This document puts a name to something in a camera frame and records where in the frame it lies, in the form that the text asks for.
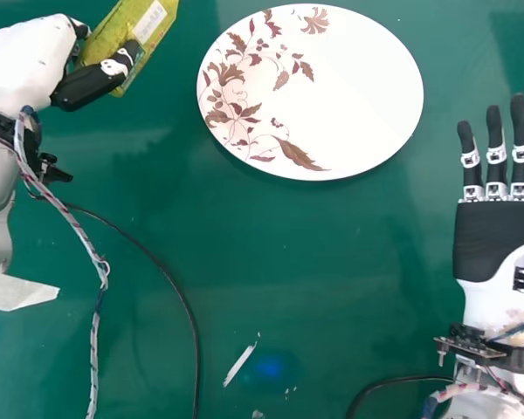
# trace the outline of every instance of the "green table surface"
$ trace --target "green table surface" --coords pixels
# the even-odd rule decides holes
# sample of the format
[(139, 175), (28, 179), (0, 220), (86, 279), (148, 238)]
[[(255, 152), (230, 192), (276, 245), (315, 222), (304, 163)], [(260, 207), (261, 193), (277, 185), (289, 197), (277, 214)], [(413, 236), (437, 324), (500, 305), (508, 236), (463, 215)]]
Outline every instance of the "green table surface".
[[(271, 177), (214, 142), (195, 93), (215, 38), (279, 4), (182, 0), (122, 100), (42, 113), (43, 150), (75, 175), (54, 192), (135, 234), (188, 294), (203, 344), (201, 418), (250, 419), (254, 410), (266, 419), (341, 418), (370, 381), (450, 373), (437, 366), (432, 337), (459, 321), (464, 306), (451, 273), (462, 182), (455, 126), (468, 118), (484, 141), (486, 107), (501, 104), (510, 127), (510, 97), (524, 92), (524, 0), (335, 0), (407, 45), (424, 80), (421, 121), (395, 157), (364, 175)], [(0, 28), (56, 12), (96, 25), (113, 6), (0, 0)], [(131, 244), (79, 219), (113, 268), (97, 419), (190, 418), (194, 353), (175, 293)], [(10, 226), (10, 273), (62, 291), (50, 304), (0, 313), (0, 419), (83, 419), (99, 280), (61, 217), (21, 187)], [(223, 388), (256, 340), (245, 369)], [(415, 417), (430, 390), (385, 390), (359, 417)]]

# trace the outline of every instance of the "yellow package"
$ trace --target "yellow package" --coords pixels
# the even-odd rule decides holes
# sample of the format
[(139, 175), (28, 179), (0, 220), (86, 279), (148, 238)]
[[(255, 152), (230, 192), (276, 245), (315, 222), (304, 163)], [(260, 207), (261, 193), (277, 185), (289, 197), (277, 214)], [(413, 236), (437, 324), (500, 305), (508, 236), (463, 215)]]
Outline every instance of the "yellow package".
[(178, 0), (120, 0), (97, 26), (79, 55), (78, 67), (111, 57), (129, 39), (140, 43), (136, 64), (111, 94), (122, 97), (175, 22)]

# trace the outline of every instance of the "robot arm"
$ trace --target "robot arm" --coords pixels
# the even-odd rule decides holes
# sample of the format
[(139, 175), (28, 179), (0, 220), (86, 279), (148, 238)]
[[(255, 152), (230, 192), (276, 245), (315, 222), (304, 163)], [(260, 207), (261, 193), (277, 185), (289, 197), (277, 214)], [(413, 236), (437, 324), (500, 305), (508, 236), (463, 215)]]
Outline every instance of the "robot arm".
[[(75, 111), (111, 92), (127, 79), (140, 46), (128, 41), (112, 56), (68, 73), (79, 51), (78, 42), (90, 35), (87, 25), (58, 14), (14, 24), (0, 30), (0, 272), (11, 261), (8, 215), (19, 170), (13, 152), (14, 122), (24, 106), (36, 111), (49, 106)], [(44, 183), (69, 182), (72, 177), (55, 167), (56, 158), (39, 153), (40, 138), (25, 129), (25, 153)]]
[(524, 325), (523, 95), (513, 97), (511, 116), (514, 164), (510, 188), (499, 108), (487, 110), (485, 186), (470, 124), (458, 124), (464, 197), (456, 215), (453, 274), (465, 293), (465, 311), (463, 323), (452, 325), (447, 337), (435, 341), (441, 364), (446, 354), (456, 356), (455, 379), (460, 383), (504, 388), (513, 399), (488, 395), (479, 387), (475, 393), (456, 395), (446, 419), (523, 417), (517, 409), (524, 408), (524, 332), (512, 332)]

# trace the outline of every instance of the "brown leaf pattern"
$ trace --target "brown leaf pattern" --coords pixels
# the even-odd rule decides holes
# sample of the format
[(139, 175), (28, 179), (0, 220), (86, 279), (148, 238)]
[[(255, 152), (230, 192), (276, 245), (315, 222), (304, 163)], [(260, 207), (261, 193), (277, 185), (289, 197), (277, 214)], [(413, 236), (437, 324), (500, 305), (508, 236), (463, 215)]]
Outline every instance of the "brown leaf pattern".
[(246, 51), (246, 44), (245, 41), (236, 33), (227, 33), (229, 35), (229, 38), (233, 40), (233, 44), (237, 48), (238, 51), (241, 51), (242, 53), (245, 53)]
[(260, 64), (262, 62), (262, 58), (258, 54), (248, 54), (252, 57), (251, 66)]
[(237, 52), (235, 50), (227, 50), (225, 53), (225, 59), (228, 59), (231, 55), (241, 55), (240, 52)]
[(311, 81), (314, 81), (313, 69), (311, 68), (311, 66), (308, 63), (301, 61), (300, 68), (303, 71), (303, 74), (309, 77)]
[(260, 107), (262, 106), (261, 103), (258, 103), (256, 106), (247, 107), (242, 113), (241, 118), (254, 115), (256, 112), (259, 111)]
[(225, 113), (224, 111), (218, 111), (217, 109), (212, 109), (208, 112), (208, 114), (205, 117), (206, 124), (208, 124), (208, 127), (210, 128), (216, 127), (215, 125), (211, 124), (212, 121), (224, 124), (225, 122), (229, 122), (230, 120), (231, 118), (227, 116), (227, 113)]
[[(323, 33), (329, 26), (328, 13), (325, 9), (313, 7), (313, 11), (312, 16), (304, 17), (307, 27), (301, 26), (300, 28), (307, 35)], [(275, 45), (272, 41), (282, 34), (282, 28), (273, 20), (272, 10), (264, 10), (263, 16), (264, 21), (261, 17), (251, 18), (248, 23), (248, 30), (245, 28), (244, 31), (237, 31), (237, 33), (227, 32), (228, 38), (225, 46), (228, 46), (229, 49), (221, 48), (225, 51), (224, 59), (218, 64), (217, 62), (210, 62), (207, 68), (203, 70), (206, 88), (215, 84), (212, 80), (216, 80), (219, 84), (219, 89), (212, 88), (211, 94), (206, 98), (207, 101), (211, 102), (213, 108), (204, 116), (205, 122), (211, 129), (217, 128), (217, 124), (228, 129), (229, 133), (226, 133), (225, 139), (231, 146), (236, 147), (236, 150), (245, 153), (245, 160), (250, 159), (266, 163), (274, 161), (276, 156), (272, 155), (272, 151), (277, 149), (280, 150), (280, 155), (283, 153), (289, 161), (301, 168), (313, 171), (326, 170), (315, 164), (315, 161), (308, 156), (307, 152), (290, 142), (290, 132), (286, 125), (278, 122), (275, 118), (272, 118), (272, 121), (262, 121), (256, 118), (256, 113), (261, 108), (262, 103), (249, 106), (248, 93), (236, 88), (239, 82), (245, 83), (244, 69), (248, 68), (247, 66), (260, 65), (265, 63), (266, 60), (268, 62), (273, 61), (279, 73), (273, 88), (274, 92), (283, 88), (291, 75), (297, 72), (302, 72), (314, 82), (313, 68), (308, 62), (301, 61), (303, 54), (295, 52), (289, 55), (288, 52), (285, 52), (287, 51), (285, 45)], [(229, 63), (228, 59), (235, 55), (240, 58), (232, 58), (234, 64)], [(232, 88), (225, 88), (231, 82), (234, 82)], [(234, 100), (229, 100), (231, 91), (234, 94), (232, 96), (235, 98)], [(259, 124), (256, 126), (258, 127), (258, 135), (253, 134), (254, 124)], [(231, 142), (234, 138), (241, 140)], [(266, 148), (261, 148), (259, 141), (262, 146), (267, 142), (269, 144)]]
[(281, 140), (279, 137), (276, 137), (275, 135), (273, 135), (272, 137), (278, 141), (284, 156), (292, 160), (293, 163), (295, 163), (297, 166), (301, 166), (303, 168), (307, 168), (309, 170), (314, 170), (317, 172), (325, 171), (324, 168), (321, 168), (320, 166), (316, 166), (315, 164), (313, 164), (314, 160), (311, 160), (307, 153), (305, 153), (303, 150), (301, 150), (288, 140)]
[(318, 12), (318, 7), (313, 7), (314, 16), (305, 17), (307, 21), (307, 27), (301, 29), (301, 31), (308, 33), (309, 35), (314, 35), (315, 33), (324, 33), (329, 25), (328, 20), (326, 19), (328, 13), (326, 9), (322, 9), (320, 14)]
[(206, 80), (206, 85), (209, 86), (211, 84), (210, 76), (207, 72), (203, 72), (203, 79)]
[(233, 108), (233, 111), (240, 116), (241, 112), (243, 112), (243, 108), (238, 103), (230, 103), (230, 105)]
[(279, 74), (278, 79), (276, 80), (276, 86), (273, 87), (273, 91), (275, 92), (276, 90), (285, 86), (288, 80), (289, 80), (289, 73), (284, 70), (283, 72)]
[(208, 70), (212, 70), (217, 73), (217, 78), (221, 87), (226, 86), (227, 83), (234, 79), (241, 80), (243, 83), (245, 82), (245, 78), (243, 77), (245, 72), (238, 69), (236, 64), (231, 64), (228, 67), (226, 63), (221, 63), (219, 67), (217, 67), (217, 65), (212, 62), (210, 65), (208, 65)]
[(278, 35), (281, 35), (281, 28), (270, 20), (272, 19), (272, 9), (264, 10), (264, 19), (265, 25), (272, 31), (271, 38), (276, 38)]
[(273, 159), (275, 159), (275, 155), (272, 156), (272, 157), (264, 157), (263, 155), (254, 155), (253, 157), (251, 157), (251, 160), (258, 160), (258, 161), (272, 161)]

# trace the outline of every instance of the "floral plate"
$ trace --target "floral plate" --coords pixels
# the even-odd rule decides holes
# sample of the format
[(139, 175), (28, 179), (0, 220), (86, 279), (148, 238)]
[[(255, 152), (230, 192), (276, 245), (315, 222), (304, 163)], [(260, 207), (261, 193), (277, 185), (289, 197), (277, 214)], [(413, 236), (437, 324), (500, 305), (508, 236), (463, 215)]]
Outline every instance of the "floral plate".
[(197, 98), (210, 131), (238, 159), (325, 181), (395, 154), (419, 122), (424, 90), (410, 52), (377, 22), (291, 4), (223, 33), (203, 60)]

